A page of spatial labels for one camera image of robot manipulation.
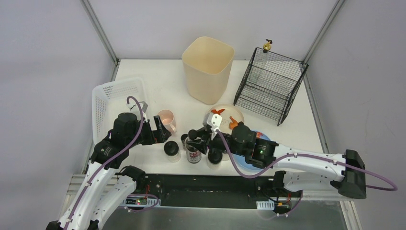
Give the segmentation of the soy sauce bottle red label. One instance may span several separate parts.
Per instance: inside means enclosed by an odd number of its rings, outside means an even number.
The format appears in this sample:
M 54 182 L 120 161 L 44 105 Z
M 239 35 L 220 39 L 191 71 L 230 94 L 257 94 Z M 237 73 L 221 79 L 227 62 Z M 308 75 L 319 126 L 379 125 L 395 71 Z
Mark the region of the soy sauce bottle red label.
M 187 153 L 187 160 L 190 163 L 198 163 L 201 158 L 202 158 L 202 153 L 192 145 L 194 141 L 197 140 L 197 131 L 194 129 L 191 129 L 188 132 L 188 136 L 185 139 L 185 147 L 186 147 L 186 153 Z

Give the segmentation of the clear glass bottle gold cap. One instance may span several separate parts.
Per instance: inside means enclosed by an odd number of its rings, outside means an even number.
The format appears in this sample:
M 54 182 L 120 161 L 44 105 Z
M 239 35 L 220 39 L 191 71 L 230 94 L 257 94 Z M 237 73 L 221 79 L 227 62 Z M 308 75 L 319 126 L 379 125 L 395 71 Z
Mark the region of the clear glass bottle gold cap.
M 259 76 L 266 72 L 264 69 L 268 61 L 267 53 L 270 51 L 272 43 L 273 41 L 271 39 L 266 39 L 266 43 L 262 47 L 262 52 L 258 55 L 257 67 L 259 68 Z

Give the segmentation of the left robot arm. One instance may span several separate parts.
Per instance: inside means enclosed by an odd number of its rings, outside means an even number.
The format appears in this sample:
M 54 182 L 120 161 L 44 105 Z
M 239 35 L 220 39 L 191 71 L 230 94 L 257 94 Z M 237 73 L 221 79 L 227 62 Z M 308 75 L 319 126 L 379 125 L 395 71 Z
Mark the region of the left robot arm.
M 74 201 L 59 220 L 48 223 L 48 230 L 101 230 L 104 227 L 107 219 L 136 190 L 146 174 L 135 166 L 128 166 L 114 187 L 102 195 L 128 157 L 130 148 L 164 143 L 171 136 L 158 115 L 154 116 L 154 121 L 156 130 L 151 129 L 149 120 L 143 116 L 133 113 L 118 115 L 107 136 L 95 145 L 86 178 Z

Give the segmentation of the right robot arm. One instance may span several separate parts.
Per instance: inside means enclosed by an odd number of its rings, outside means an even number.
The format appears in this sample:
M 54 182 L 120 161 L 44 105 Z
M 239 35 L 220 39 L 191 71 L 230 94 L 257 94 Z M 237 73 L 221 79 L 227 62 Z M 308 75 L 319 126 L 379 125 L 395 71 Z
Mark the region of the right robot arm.
M 348 198 L 367 197 L 365 164 L 355 150 L 348 149 L 344 154 L 301 152 L 257 137 L 257 133 L 243 122 L 238 123 L 231 134 L 222 133 L 210 125 L 191 129 L 185 146 L 188 150 L 195 148 L 211 156 L 225 152 L 230 157 L 244 157 L 247 164 L 261 169 L 259 173 L 249 175 L 249 179 L 274 168 L 273 185 L 291 192 L 333 187 Z

